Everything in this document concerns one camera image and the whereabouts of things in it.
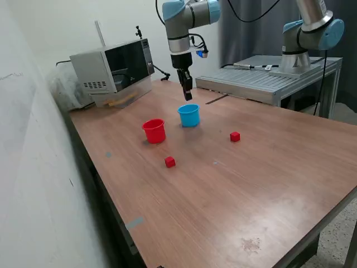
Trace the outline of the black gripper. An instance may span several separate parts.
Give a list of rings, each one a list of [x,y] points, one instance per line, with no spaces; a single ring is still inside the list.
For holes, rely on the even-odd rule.
[[[171,55],[171,61],[172,66],[177,69],[178,79],[184,91],[185,100],[192,100],[192,77],[187,70],[192,65],[192,54],[188,52],[180,55]]]

